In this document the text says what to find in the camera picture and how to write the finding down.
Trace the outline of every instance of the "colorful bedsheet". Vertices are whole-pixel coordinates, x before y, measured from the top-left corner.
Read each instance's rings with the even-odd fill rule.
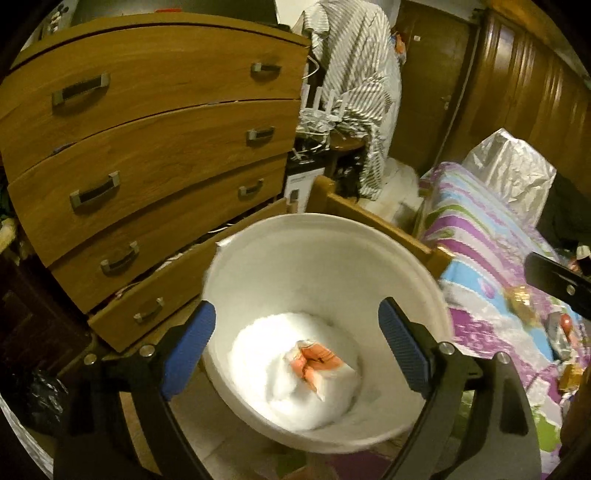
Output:
[[[428,195],[419,238],[455,254],[439,281],[453,320],[454,342],[470,355],[510,354],[534,412],[545,478],[558,463],[560,447],[557,372],[544,329],[524,327],[508,308],[504,291],[525,284],[523,262],[530,252],[555,261],[558,257],[534,228],[523,225],[461,165],[440,164],[421,179],[420,187]],[[532,302],[542,318],[565,312],[583,330],[580,317],[559,300],[532,289]]]

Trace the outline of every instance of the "metal screw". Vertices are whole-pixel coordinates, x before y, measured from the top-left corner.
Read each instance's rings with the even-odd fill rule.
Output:
[[[496,358],[502,364],[509,365],[511,363],[511,357],[507,355],[505,352],[498,352],[496,354]]]
[[[144,358],[148,358],[151,357],[155,351],[156,349],[154,348],[154,345],[144,345],[139,349],[139,354]]]
[[[96,355],[93,353],[89,353],[84,357],[84,364],[85,365],[93,365],[96,362]]]
[[[456,349],[449,342],[441,342],[439,344],[439,351],[443,353],[443,355],[453,355],[453,352],[455,352]]]

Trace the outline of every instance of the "striped shirt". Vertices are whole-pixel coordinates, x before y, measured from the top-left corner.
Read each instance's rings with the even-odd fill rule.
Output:
[[[331,90],[349,92],[338,130],[366,137],[360,194],[375,200],[396,126],[401,96],[400,67],[384,11],[363,0],[319,0],[303,14],[305,34],[326,71],[323,102]],[[334,103],[338,111],[341,101]]]

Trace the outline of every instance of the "drawer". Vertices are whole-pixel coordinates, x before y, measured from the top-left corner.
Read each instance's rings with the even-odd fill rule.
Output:
[[[90,327],[116,351],[122,352],[201,293],[203,274],[216,253],[216,242],[259,220],[285,212],[285,199],[279,200],[198,245],[119,300],[109,303],[89,320]]]
[[[279,194],[286,159],[243,167],[154,203],[60,258],[51,273],[88,312],[212,228]],[[104,260],[108,265],[101,266]]]
[[[8,192],[35,251],[49,266],[168,195],[289,152],[299,108],[299,100],[259,100],[154,115],[44,160],[10,183]],[[263,137],[248,140],[253,129]]]
[[[8,180],[64,145],[145,116],[230,100],[299,98],[306,55],[301,44],[199,25],[125,28],[50,49],[0,86]],[[281,69],[252,72],[257,63]]]

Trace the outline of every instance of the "white bucket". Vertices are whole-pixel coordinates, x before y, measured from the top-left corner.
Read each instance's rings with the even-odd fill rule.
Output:
[[[366,449],[409,428],[424,404],[409,389],[378,325],[378,306],[389,296],[437,341],[451,339],[437,283],[391,238],[330,215],[282,215],[258,222],[220,248],[207,274],[203,298],[216,309],[216,328],[203,355],[207,374],[232,411],[272,440],[319,453]],[[232,381],[229,354],[238,333],[259,318],[285,312],[320,317],[358,344],[358,398],[325,427],[283,429],[248,404]]]

